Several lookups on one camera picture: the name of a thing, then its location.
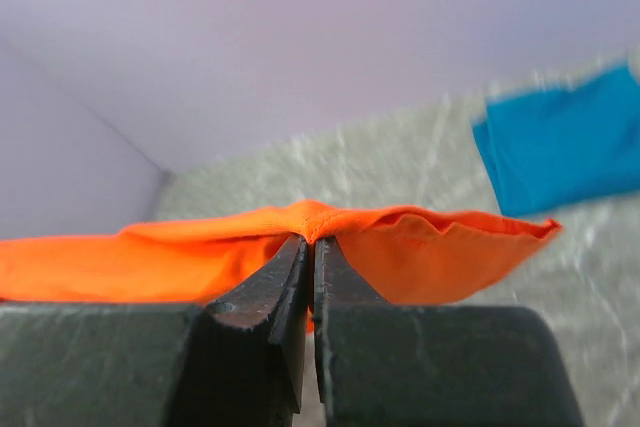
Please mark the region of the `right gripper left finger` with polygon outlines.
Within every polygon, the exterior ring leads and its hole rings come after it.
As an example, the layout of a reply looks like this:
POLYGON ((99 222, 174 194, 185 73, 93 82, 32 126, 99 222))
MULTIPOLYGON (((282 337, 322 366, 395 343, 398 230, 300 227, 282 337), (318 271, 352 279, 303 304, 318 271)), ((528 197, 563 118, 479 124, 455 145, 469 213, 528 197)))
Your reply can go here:
POLYGON ((288 426, 301 407, 307 245, 190 303, 1 307, 5 426, 288 426))

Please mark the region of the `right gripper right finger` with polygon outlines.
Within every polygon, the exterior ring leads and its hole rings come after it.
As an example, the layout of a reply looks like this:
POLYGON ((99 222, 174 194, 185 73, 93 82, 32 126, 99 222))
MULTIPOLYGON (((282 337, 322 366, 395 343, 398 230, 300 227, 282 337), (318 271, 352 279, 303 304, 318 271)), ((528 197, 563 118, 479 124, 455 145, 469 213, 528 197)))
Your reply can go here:
POLYGON ((315 358, 331 426, 580 426, 555 337, 533 310, 396 306, 333 238, 314 265, 315 358))

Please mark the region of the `orange t-shirt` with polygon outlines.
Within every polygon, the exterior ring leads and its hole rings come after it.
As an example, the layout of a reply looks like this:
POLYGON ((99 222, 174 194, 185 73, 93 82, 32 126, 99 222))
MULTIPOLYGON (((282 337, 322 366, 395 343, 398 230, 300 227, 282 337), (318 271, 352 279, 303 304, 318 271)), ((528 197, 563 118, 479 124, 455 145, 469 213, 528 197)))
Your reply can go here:
POLYGON ((315 200, 237 215, 143 223, 111 235, 5 240, 5 301, 194 302, 237 287, 291 235, 335 238, 384 299, 401 305, 466 299, 507 277, 561 231, 481 211, 417 206, 341 209, 315 200))

